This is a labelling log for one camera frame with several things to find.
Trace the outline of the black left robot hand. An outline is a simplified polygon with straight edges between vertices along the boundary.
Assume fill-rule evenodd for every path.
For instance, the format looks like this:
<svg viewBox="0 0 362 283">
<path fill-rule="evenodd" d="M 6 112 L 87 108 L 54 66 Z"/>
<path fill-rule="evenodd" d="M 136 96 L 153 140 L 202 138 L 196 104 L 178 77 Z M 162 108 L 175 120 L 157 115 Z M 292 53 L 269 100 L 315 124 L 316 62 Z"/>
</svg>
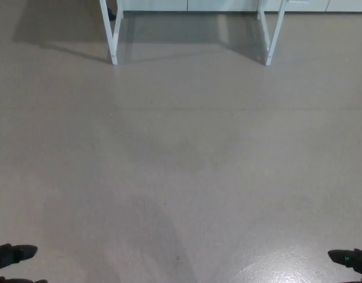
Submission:
<svg viewBox="0 0 362 283">
<path fill-rule="evenodd" d="M 0 245 L 0 269 L 6 268 L 13 264 L 33 258 L 38 251 L 35 245 L 11 245 L 6 243 Z M 40 283 L 48 282 L 45 279 L 33 281 L 25 278 L 6 278 L 0 276 L 0 283 Z"/>
</svg>

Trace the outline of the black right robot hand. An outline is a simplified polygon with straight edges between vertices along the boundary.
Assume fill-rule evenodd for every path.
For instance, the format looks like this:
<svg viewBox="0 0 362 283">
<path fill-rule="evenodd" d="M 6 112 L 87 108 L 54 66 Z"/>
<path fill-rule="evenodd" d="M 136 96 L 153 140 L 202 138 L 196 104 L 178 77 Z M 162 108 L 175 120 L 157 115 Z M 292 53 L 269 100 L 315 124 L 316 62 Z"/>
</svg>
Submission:
<svg viewBox="0 0 362 283">
<path fill-rule="evenodd" d="M 336 264 L 353 269 L 362 275 L 362 250 L 361 249 L 332 249 L 328 251 L 329 258 Z"/>
</svg>

